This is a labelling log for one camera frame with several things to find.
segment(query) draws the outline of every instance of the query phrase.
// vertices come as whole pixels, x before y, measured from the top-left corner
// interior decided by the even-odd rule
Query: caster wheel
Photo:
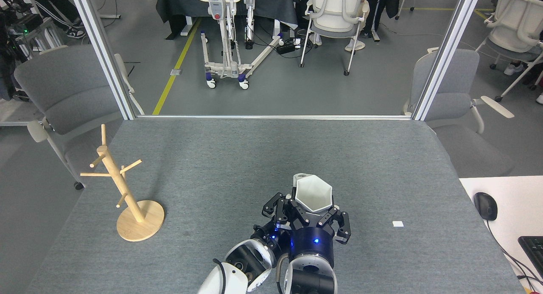
[[[74,188],[76,188],[76,190],[81,190],[84,188],[83,184],[81,182],[74,182],[73,184]]]
[[[245,81],[243,81],[243,82],[239,82],[239,86],[240,86],[243,90],[249,89],[249,81],[245,80]]]
[[[211,81],[206,81],[207,82],[207,87],[211,88],[211,89],[214,89],[217,85],[216,85],[216,81],[215,79],[211,79]]]

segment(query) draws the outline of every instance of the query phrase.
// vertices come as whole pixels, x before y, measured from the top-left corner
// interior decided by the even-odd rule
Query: computer mouse
[[[481,218],[494,221],[498,216],[498,205],[493,197],[484,192],[477,192],[473,196],[475,208],[481,215]]]

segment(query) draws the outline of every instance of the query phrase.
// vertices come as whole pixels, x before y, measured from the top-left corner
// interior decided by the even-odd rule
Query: patient lift
[[[258,55],[258,57],[251,64],[243,64],[241,62],[241,56],[239,55],[239,44],[236,39],[236,25],[234,23],[234,17],[236,16],[237,8],[236,4],[240,0],[200,0],[209,3],[207,12],[216,20],[221,29],[221,38],[223,46],[223,62],[215,63],[209,62],[209,56],[207,54],[207,38],[205,32],[202,31],[200,37],[202,39],[202,47],[204,49],[204,67],[205,77],[209,88],[215,88],[216,80],[213,79],[212,74],[216,74],[219,78],[237,78],[239,86],[242,89],[249,88],[248,77],[254,72],[256,67],[268,56],[268,54],[274,49],[277,44],[282,45],[280,36],[274,36],[271,43]],[[255,0],[244,0],[248,10],[246,28],[246,48],[252,48],[252,36],[253,36],[253,10],[255,7]],[[237,62],[233,60],[232,50],[235,49]]]

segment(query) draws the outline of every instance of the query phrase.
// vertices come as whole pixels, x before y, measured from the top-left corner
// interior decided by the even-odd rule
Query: wooden mug tree
[[[90,164],[91,168],[101,162],[107,169],[106,174],[81,173],[81,176],[110,176],[120,192],[120,200],[117,208],[126,202],[126,208],[117,219],[117,232],[124,240],[137,242],[150,238],[157,233],[164,222],[164,209],[162,206],[150,200],[136,202],[128,184],[126,184],[126,171],[139,165],[142,161],[138,159],[134,163],[119,168],[115,163],[106,144],[105,124],[101,125],[102,145],[96,151],[98,158]]]

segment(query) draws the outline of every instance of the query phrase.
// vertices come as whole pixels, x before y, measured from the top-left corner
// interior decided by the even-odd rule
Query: gray table
[[[299,172],[332,185],[350,215],[349,244],[334,245],[339,293],[523,292],[424,122],[140,118],[111,151],[119,164],[143,160],[129,184],[163,205],[163,227],[121,239],[120,195],[93,178],[28,293],[195,294],[211,259],[266,223],[262,205]],[[277,289],[269,278],[255,293]]]

